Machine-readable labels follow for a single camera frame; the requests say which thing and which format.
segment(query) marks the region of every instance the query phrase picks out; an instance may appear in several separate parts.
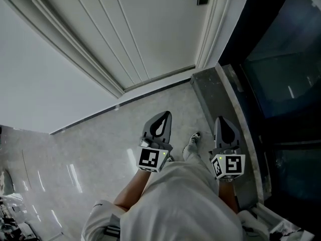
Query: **tiled floor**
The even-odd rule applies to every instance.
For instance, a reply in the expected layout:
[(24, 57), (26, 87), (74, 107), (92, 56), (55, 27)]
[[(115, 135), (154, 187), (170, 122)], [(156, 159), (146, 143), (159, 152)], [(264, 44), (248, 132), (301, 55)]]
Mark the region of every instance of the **tiled floor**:
[(208, 162), (214, 142), (189, 83), (54, 136), (3, 128), (0, 162), (16, 190), (15, 197), (6, 199), (10, 206), (20, 205), (18, 220), (28, 222), (43, 240), (60, 232), (79, 240), (94, 202), (113, 201), (134, 175), (133, 151), (144, 123), (165, 110), (173, 116), (171, 154), (179, 159), (190, 135), (201, 131), (200, 154)]

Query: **foot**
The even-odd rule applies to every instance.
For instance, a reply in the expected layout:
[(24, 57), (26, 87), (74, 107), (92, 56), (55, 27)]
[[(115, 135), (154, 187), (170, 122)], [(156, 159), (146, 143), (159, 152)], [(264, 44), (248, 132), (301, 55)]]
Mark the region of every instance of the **foot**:
[(196, 132), (190, 138), (190, 144), (194, 143), (197, 145), (198, 141), (201, 139), (201, 133)]

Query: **white box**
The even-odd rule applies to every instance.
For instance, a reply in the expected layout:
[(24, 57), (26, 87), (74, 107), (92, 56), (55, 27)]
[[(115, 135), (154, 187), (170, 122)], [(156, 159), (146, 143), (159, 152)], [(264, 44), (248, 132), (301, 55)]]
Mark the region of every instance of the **white box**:
[(218, 179), (233, 179), (244, 174), (245, 155), (216, 155), (211, 162)]
[(136, 166), (143, 171), (160, 172), (169, 157), (167, 150), (160, 150), (150, 147), (138, 147), (139, 160)]

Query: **black stripe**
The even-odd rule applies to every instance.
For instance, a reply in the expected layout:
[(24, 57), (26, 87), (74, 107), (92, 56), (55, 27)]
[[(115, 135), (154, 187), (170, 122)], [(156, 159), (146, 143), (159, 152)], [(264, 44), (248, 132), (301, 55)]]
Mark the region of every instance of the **black stripe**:
[[(172, 87), (175, 87), (175, 86), (184, 84), (184, 83), (186, 83), (186, 82), (189, 82), (190, 80), (191, 80), (191, 78), (184, 79), (184, 80), (179, 81), (179, 82), (176, 82), (176, 83), (174, 83), (174, 84), (171, 84), (171, 85), (168, 85), (168, 86), (165, 86), (165, 87), (156, 89), (156, 90), (154, 90), (154, 91), (151, 91), (151, 92), (149, 92), (149, 93), (147, 93), (147, 94), (143, 94), (143, 95), (140, 95), (140, 96), (138, 96), (138, 97), (134, 97), (133, 99), (130, 99), (130, 100), (128, 100), (128, 101), (125, 101), (125, 102), (120, 103), (120, 104), (119, 104), (119, 107), (121, 107), (121, 106), (123, 106), (123, 105), (126, 105), (126, 104), (128, 104), (128, 103), (137, 101), (137, 100), (139, 100), (139, 99), (142, 99), (142, 98), (144, 98), (144, 97), (148, 97), (148, 96), (150, 96), (150, 95), (152, 95), (152, 94), (156, 94), (156, 93), (158, 93), (158, 92), (164, 91), (164, 90), (166, 90), (166, 89), (169, 89), (169, 88), (172, 88)], [(80, 124), (80, 123), (83, 123), (83, 122), (85, 122), (85, 121), (87, 121), (87, 120), (89, 120), (89, 119), (95, 118), (95, 117), (97, 117), (97, 116), (99, 116), (99, 115), (101, 115), (101, 114), (103, 114), (103, 113), (106, 113), (106, 112), (109, 112), (109, 111), (111, 111), (111, 110), (114, 110), (114, 109), (116, 109), (116, 107), (118, 107), (118, 106), (117, 106), (117, 105), (112, 106), (112, 107), (107, 108), (107, 109), (105, 109), (105, 110), (102, 110), (102, 111), (100, 111), (100, 112), (98, 112), (98, 113), (95, 113), (95, 114), (93, 114), (93, 115), (91, 115), (91, 116), (88, 116), (87, 118), (81, 119), (81, 120), (79, 120), (78, 122), (72, 123), (71, 125), (68, 125), (68, 126), (62, 128), (62, 129), (60, 129), (60, 130), (57, 130), (57, 131), (51, 133), (51, 135), (57, 134), (57, 133), (59, 133), (59, 132), (61, 132), (61, 131), (64, 131), (64, 130), (69, 129), (69, 128), (73, 127), (73, 126), (76, 126), (76, 125), (78, 125), (78, 124)]]

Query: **forearm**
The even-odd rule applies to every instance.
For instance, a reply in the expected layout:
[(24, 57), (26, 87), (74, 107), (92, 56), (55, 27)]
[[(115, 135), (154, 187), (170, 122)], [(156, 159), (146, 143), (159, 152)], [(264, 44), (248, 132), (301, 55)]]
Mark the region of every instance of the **forearm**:
[(150, 172), (138, 170), (129, 184), (116, 197), (114, 204), (129, 210), (138, 202), (150, 177)]
[(219, 197), (230, 207), (235, 213), (238, 213), (237, 203), (232, 182), (220, 182)]

